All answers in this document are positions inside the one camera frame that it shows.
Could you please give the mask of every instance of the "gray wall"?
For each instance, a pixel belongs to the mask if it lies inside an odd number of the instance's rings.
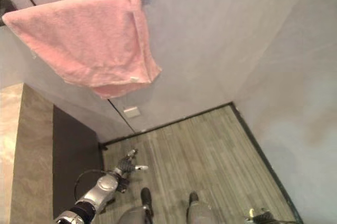
[[[29,0],[12,0],[17,8]],[[6,26],[0,27],[0,87],[25,82],[62,110],[98,132],[102,141],[133,133],[111,105],[90,90],[66,84]]]
[[[337,218],[337,0],[299,0],[236,105],[307,224]]]

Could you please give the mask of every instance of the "wooden floor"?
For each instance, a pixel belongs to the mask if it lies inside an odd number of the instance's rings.
[[[114,143],[103,153],[105,168],[132,148],[139,149],[136,163],[150,169],[133,174],[127,192],[118,193],[95,223],[117,223],[124,211],[141,204],[143,187],[151,190],[155,223],[185,223],[192,190],[213,207],[219,223],[244,223],[250,208],[262,207],[277,219],[294,220],[230,106]]]

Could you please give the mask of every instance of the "pink towel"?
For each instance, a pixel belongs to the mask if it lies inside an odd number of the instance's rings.
[[[161,71],[141,0],[63,0],[6,13],[3,21],[66,82],[102,98],[148,86]]]

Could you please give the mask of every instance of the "wall hook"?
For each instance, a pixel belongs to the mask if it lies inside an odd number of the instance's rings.
[[[4,26],[5,23],[2,21],[2,16],[7,12],[16,11],[16,7],[11,0],[0,0],[0,26]]]

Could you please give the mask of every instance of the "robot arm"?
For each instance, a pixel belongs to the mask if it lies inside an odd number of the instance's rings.
[[[112,172],[100,177],[96,185],[76,201],[75,205],[60,214],[55,222],[57,224],[90,224],[106,204],[114,198],[116,190],[124,192],[129,183],[124,174],[130,174],[136,170],[146,170],[147,166],[133,165],[137,150],[130,151],[123,157]]]

